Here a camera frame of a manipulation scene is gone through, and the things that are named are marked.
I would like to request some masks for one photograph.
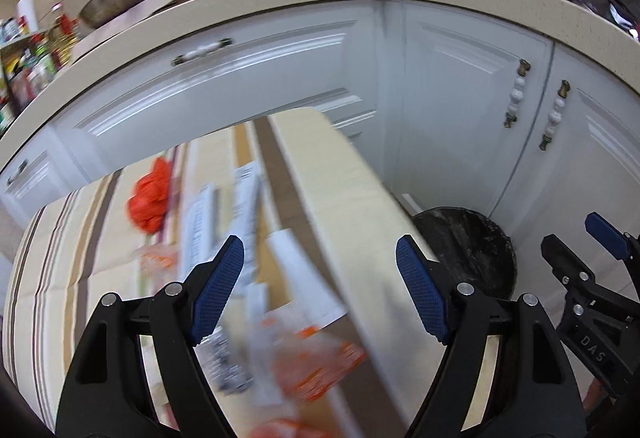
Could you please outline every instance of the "beige countertop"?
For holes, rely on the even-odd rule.
[[[192,0],[126,30],[68,68],[0,140],[0,169],[50,118],[92,85],[145,53],[197,31],[276,8],[332,0]],[[613,24],[565,0],[421,0],[519,24],[571,47],[640,92],[640,44]]]

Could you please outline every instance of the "cabinet drawer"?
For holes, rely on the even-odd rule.
[[[245,119],[312,104],[337,122],[377,99],[371,2],[281,10],[180,40],[121,71],[56,118],[94,179]],[[171,61],[230,38],[228,48]]]
[[[0,196],[7,211],[25,227],[38,209],[88,182],[54,130],[46,126],[0,174]]]

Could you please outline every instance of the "trash can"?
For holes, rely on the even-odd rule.
[[[511,240],[485,215],[456,207],[438,207],[412,218],[424,240],[458,282],[485,295],[509,299],[516,282]]]

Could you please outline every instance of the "cabinet handle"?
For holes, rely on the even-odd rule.
[[[209,55],[210,53],[215,53],[222,48],[232,45],[233,43],[233,39],[220,39],[213,44],[201,46],[197,50],[193,50],[193,52],[187,52],[184,55],[176,56],[171,61],[171,65],[178,66],[180,64],[184,64],[185,62],[189,62],[190,60],[195,60],[196,58],[203,58],[203,56]]]
[[[15,180],[18,179],[18,176],[20,176],[22,174],[22,172],[27,168],[27,165],[29,164],[29,162],[27,160],[24,160],[19,166],[18,166],[18,170],[14,172],[14,174],[12,174],[11,176],[9,176],[6,179],[6,186],[11,185],[13,182],[15,182]]]
[[[549,113],[546,120],[545,132],[542,135],[542,142],[540,142],[540,150],[546,151],[546,146],[553,140],[554,132],[556,132],[556,126],[562,121],[562,109],[564,109],[566,96],[569,94],[571,85],[567,80],[563,80],[558,89],[558,97],[554,100],[554,106]]]
[[[504,126],[507,129],[511,129],[511,124],[518,121],[518,106],[524,98],[524,76],[527,71],[531,69],[529,64],[524,58],[520,59],[520,65],[518,66],[518,74],[513,81],[513,89],[509,95],[510,103],[507,107],[507,113],[504,115]]]

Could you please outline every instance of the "blue gripper pad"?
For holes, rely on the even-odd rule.
[[[193,303],[193,325],[190,333],[196,344],[200,344],[200,341],[212,334],[216,328],[243,264],[244,246],[236,237],[222,255],[218,266],[215,267]]]
[[[396,264],[427,332],[447,344],[450,328],[446,304],[410,243],[401,237],[396,244]]]
[[[629,259],[629,247],[625,237],[597,212],[591,212],[584,220],[584,228],[618,261]]]

